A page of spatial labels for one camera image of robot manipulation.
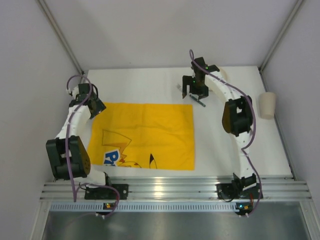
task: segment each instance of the black clamp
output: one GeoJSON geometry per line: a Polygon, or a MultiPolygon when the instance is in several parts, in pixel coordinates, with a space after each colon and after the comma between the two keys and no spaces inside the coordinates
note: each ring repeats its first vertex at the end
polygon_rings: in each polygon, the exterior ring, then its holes
{"type": "MultiPolygon", "coordinates": [[[[200,67],[211,72],[220,72],[220,69],[216,65],[208,66],[203,57],[198,57],[194,60],[200,67]]],[[[209,88],[205,85],[206,73],[198,68],[194,62],[191,62],[191,69],[194,71],[193,76],[182,77],[182,98],[187,95],[187,86],[189,86],[189,92],[191,94],[198,95],[198,99],[203,99],[209,96],[209,88]]]]}
{"type": "MultiPolygon", "coordinates": [[[[92,87],[95,89],[95,92],[92,91],[89,99],[83,104],[84,106],[88,106],[91,116],[90,119],[93,119],[99,113],[106,109],[104,103],[100,100],[98,95],[97,87],[92,84],[92,87]]],[[[78,85],[79,93],[76,95],[75,99],[73,99],[70,104],[69,108],[79,105],[89,94],[90,92],[90,85],[89,83],[81,83],[78,85]]]]}
{"type": "Polygon", "coordinates": [[[250,126],[253,124],[253,116],[249,106],[244,96],[238,99],[230,99],[224,105],[223,116],[222,116],[222,126],[223,129],[228,134],[233,134],[236,137],[239,134],[250,131],[250,126]]]}

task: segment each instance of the cartoon ear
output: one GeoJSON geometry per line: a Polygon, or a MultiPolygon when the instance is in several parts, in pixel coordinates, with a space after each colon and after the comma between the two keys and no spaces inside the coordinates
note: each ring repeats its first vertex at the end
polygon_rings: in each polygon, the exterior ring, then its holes
{"type": "Polygon", "coordinates": [[[154,156],[150,153],[150,159],[149,159],[149,168],[150,169],[158,169],[156,160],[154,156]]]}
{"type": "Polygon", "coordinates": [[[131,139],[117,132],[102,130],[102,146],[105,148],[117,148],[120,157],[124,160],[127,155],[123,154],[131,139]]]}

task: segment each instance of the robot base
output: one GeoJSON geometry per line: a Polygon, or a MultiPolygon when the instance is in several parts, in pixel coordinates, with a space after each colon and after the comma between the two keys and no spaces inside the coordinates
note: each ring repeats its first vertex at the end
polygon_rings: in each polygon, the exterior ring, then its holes
{"type": "MultiPolygon", "coordinates": [[[[120,200],[127,200],[129,185],[128,184],[112,184],[113,188],[117,189],[120,193],[120,200]]],[[[86,187],[84,199],[86,200],[115,200],[117,194],[108,188],[104,187],[86,187]]]]}
{"type": "Polygon", "coordinates": [[[260,183],[257,183],[256,186],[243,190],[239,193],[234,191],[232,183],[217,184],[216,190],[218,198],[227,202],[233,199],[257,199],[259,197],[260,183]]]}

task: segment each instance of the metal frame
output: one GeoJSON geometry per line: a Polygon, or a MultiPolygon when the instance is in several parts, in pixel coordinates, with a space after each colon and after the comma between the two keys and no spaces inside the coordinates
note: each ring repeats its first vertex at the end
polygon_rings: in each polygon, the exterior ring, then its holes
{"type": "MultiPolygon", "coordinates": [[[[232,177],[114,177],[115,184],[129,184],[127,200],[117,212],[235,212],[238,199],[225,203],[218,199],[216,185],[230,183],[232,177]]],[[[312,240],[320,239],[320,221],[307,183],[285,176],[262,177],[261,202],[299,202],[312,240]]],[[[43,187],[31,240],[42,239],[49,210],[95,212],[108,200],[85,200],[85,191],[73,202],[70,181],[47,182],[43,187]]]]}
{"type": "Polygon", "coordinates": [[[61,31],[59,25],[57,24],[57,21],[55,20],[54,16],[52,15],[47,3],[45,0],[35,0],[38,3],[39,8],[41,9],[41,11],[43,12],[44,16],[46,17],[46,19],[48,20],[49,24],[51,25],[54,33],[56,34],[57,38],[59,39],[63,49],[65,50],[65,52],[67,53],[67,55],[69,56],[70,60],[72,61],[74,67],[76,68],[77,72],[79,74],[83,74],[84,71],[81,68],[74,52],[72,51],[68,41],[66,40],[63,32],[61,31]]]}
{"type": "Polygon", "coordinates": [[[266,68],[269,60],[271,59],[271,57],[273,56],[273,54],[275,53],[277,47],[279,46],[279,43],[281,42],[281,40],[284,38],[285,34],[287,33],[289,27],[291,26],[295,16],[297,15],[297,13],[299,12],[299,10],[302,8],[303,4],[305,3],[306,0],[297,0],[293,9],[290,11],[289,16],[286,18],[279,34],[277,35],[277,37],[275,38],[273,44],[271,45],[271,48],[269,49],[267,55],[265,56],[263,63],[261,64],[261,66],[259,67],[260,72],[262,73],[264,71],[264,69],[266,68]]]}
{"type": "MultiPolygon", "coordinates": [[[[59,25],[57,24],[54,16],[52,15],[45,0],[36,0],[44,16],[47,18],[53,31],[57,35],[61,45],[71,59],[74,67],[79,74],[83,74],[84,71],[79,64],[75,54],[73,53],[69,43],[64,37],[59,25]]],[[[290,25],[293,23],[293,19],[303,6],[305,0],[297,0],[293,9],[291,10],[288,18],[283,24],[281,31],[274,40],[271,48],[269,49],[263,63],[259,67],[262,82],[266,91],[268,87],[263,78],[263,71],[272,58],[273,54],[277,50],[278,45],[285,36],[290,25]]],[[[293,164],[290,161],[290,155],[287,151],[287,144],[284,139],[282,128],[275,119],[278,131],[280,133],[281,141],[284,146],[289,164],[293,175],[296,177],[296,171],[293,164]]],[[[128,194],[128,200],[126,203],[216,203],[219,204],[220,200],[217,196],[216,184],[218,183],[230,183],[231,178],[217,178],[217,177],[191,177],[191,178],[179,178],[179,177],[152,177],[152,178],[114,178],[113,183],[128,183],[130,192],[128,194]]],[[[264,177],[262,179],[262,189],[264,198],[262,202],[300,202],[301,210],[309,230],[312,240],[320,239],[320,220],[317,214],[315,205],[312,201],[308,186],[304,181],[294,181],[291,178],[283,177],[264,177]]],[[[52,204],[56,201],[72,202],[72,192],[70,183],[68,181],[47,182],[44,185],[43,192],[41,194],[39,207],[37,209],[37,216],[32,230],[30,240],[42,239],[47,217],[52,204]]],[[[84,201],[84,192],[80,191],[78,195],[79,202],[84,201]]]]}
{"type": "Polygon", "coordinates": [[[36,211],[36,218],[31,232],[30,240],[41,240],[45,231],[51,202],[40,202],[36,211]]]}
{"type": "MultiPolygon", "coordinates": [[[[129,177],[112,178],[112,183],[129,185],[127,202],[222,202],[218,199],[217,184],[230,183],[231,177],[129,177]]],[[[311,201],[305,181],[284,177],[262,177],[262,202],[311,201]]],[[[77,195],[79,202],[105,202],[85,200],[85,190],[77,195]]],[[[47,182],[40,196],[41,202],[73,202],[69,181],[47,182]]],[[[245,202],[235,199],[234,202],[245,202]]]]}

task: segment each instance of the wire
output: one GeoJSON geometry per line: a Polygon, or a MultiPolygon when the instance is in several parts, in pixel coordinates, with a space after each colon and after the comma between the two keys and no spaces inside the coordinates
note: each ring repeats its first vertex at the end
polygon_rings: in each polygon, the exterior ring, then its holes
{"type": "MultiPolygon", "coordinates": [[[[81,189],[81,187],[83,186],[86,186],[88,185],[88,183],[82,183],[78,186],[78,188],[76,189],[76,194],[78,193],[78,191],[81,189]]],[[[107,186],[107,185],[96,185],[96,184],[92,184],[92,183],[89,183],[90,186],[93,186],[93,187],[99,187],[99,188],[105,188],[105,189],[111,189],[113,190],[115,193],[116,193],[116,200],[115,200],[115,203],[114,203],[114,207],[112,208],[111,212],[109,212],[107,215],[105,215],[104,217],[110,217],[112,214],[114,214],[116,208],[118,207],[119,205],[119,202],[120,202],[120,193],[118,192],[117,189],[115,189],[114,187],[112,186],[107,186]]]]}
{"type": "MultiPolygon", "coordinates": [[[[91,93],[93,91],[93,85],[91,84],[90,80],[86,77],[86,76],[83,76],[83,75],[73,75],[72,77],[70,77],[68,79],[68,81],[66,82],[66,89],[67,91],[69,90],[69,83],[70,81],[73,79],[73,78],[76,78],[76,77],[80,77],[80,78],[84,78],[88,83],[89,83],[89,86],[90,86],[90,89],[89,89],[89,93],[88,95],[85,97],[85,99],[80,102],[80,104],[74,109],[73,113],[71,113],[69,119],[67,120],[68,121],[68,124],[66,126],[66,134],[65,134],[65,157],[66,157],[66,164],[67,164],[67,168],[68,168],[68,173],[69,173],[69,177],[70,177],[70,182],[71,182],[71,188],[72,188],[72,194],[73,194],[73,202],[76,202],[77,201],[77,194],[78,194],[78,191],[79,189],[82,187],[82,186],[85,186],[87,184],[90,184],[90,183],[82,183],[79,185],[79,187],[76,189],[76,186],[75,186],[75,181],[74,181],[74,176],[72,174],[72,168],[71,168],[71,161],[70,161],[70,155],[69,155],[69,134],[70,134],[70,124],[71,124],[71,120],[73,118],[73,116],[75,115],[75,113],[77,112],[77,110],[90,98],[91,96],[91,93]]],[[[118,204],[119,204],[119,201],[120,201],[120,193],[118,192],[117,189],[115,189],[114,187],[112,186],[105,186],[105,185],[96,185],[96,184],[90,184],[91,186],[95,186],[95,187],[100,187],[100,188],[106,188],[106,189],[111,189],[113,190],[116,195],[117,195],[117,200],[115,202],[115,205],[114,205],[114,208],[112,209],[112,211],[107,215],[107,216],[110,216],[111,214],[113,214],[113,212],[116,210],[118,204]]]]}
{"type": "Polygon", "coordinates": [[[211,72],[205,70],[204,68],[202,68],[196,61],[195,61],[195,55],[194,55],[194,52],[192,51],[192,49],[189,50],[189,55],[190,55],[190,58],[191,58],[191,61],[201,70],[203,71],[205,74],[213,77],[214,79],[218,80],[219,82],[223,83],[224,85],[236,90],[237,92],[239,92],[241,95],[243,95],[243,97],[245,98],[245,100],[247,101],[249,107],[250,107],[250,110],[251,110],[251,113],[252,113],[252,119],[253,119],[253,131],[252,131],[252,137],[250,139],[250,141],[248,142],[248,144],[246,146],[244,146],[243,148],[241,148],[241,151],[244,153],[246,159],[248,160],[248,163],[250,164],[251,168],[253,169],[253,171],[255,172],[257,178],[258,178],[258,181],[259,181],[259,196],[258,196],[258,199],[256,201],[256,204],[253,208],[253,210],[248,214],[248,216],[250,216],[251,214],[253,214],[255,212],[255,210],[257,209],[258,205],[259,205],[259,202],[260,202],[260,199],[262,197],[262,183],[261,183],[261,179],[260,179],[260,175],[258,174],[258,171],[256,170],[255,166],[253,165],[253,163],[251,162],[251,159],[249,157],[249,155],[247,154],[246,152],[246,149],[250,147],[250,145],[253,143],[254,139],[255,139],[255,136],[256,136],[256,131],[257,131],[257,120],[256,120],[256,115],[255,115],[255,110],[254,110],[254,107],[249,99],[249,97],[242,91],[240,90],[239,88],[237,88],[236,86],[233,86],[231,85],[230,83],[224,81],[223,79],[213,75],[211,72]]]}
{"type": "Polygon", "coordinates": [[[87,191],[87,189],[86,188],[83,188],[82,186],[80,186],[80,182],[79,182],[79,185],[78,185],[78,188],[80,188],[80,189],[82,189],[82,190],[84,190],[84,191],[87,191]]]}
{"type": "Polygon", "coordinates": [[[221,192],[218,192],[218,197],[220,199],[222,199],[223,201],[225,201],[226,203],[230,203],[232,202],[235,198],[236,198],[237,194],[235,193],[234,196],[232,198],[230,198],[229,200],[224,199],[224,197],[222,196],[221,192]]]}
{"type": "Polygon", "coordinates": [[[250,192],[250,203],[251,203],[252,207],[254,206],[254,201],[255,201],[254,195],[250,192]]]}

